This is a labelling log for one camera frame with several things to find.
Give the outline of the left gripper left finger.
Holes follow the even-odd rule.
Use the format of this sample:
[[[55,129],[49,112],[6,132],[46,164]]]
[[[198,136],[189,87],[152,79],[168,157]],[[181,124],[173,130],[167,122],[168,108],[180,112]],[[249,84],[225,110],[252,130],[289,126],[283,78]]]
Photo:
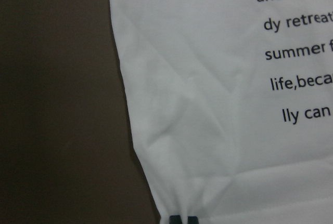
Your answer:
[[[182,219],[180,215],[171,215],[169,217],[169,224],[182,224]]]

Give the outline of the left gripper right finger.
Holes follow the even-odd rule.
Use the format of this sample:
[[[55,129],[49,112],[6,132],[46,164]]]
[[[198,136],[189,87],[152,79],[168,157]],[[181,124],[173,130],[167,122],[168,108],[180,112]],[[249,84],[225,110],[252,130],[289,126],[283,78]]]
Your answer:
[[[197,216],[188,216],[187,224],[199,224],[199,219]]]

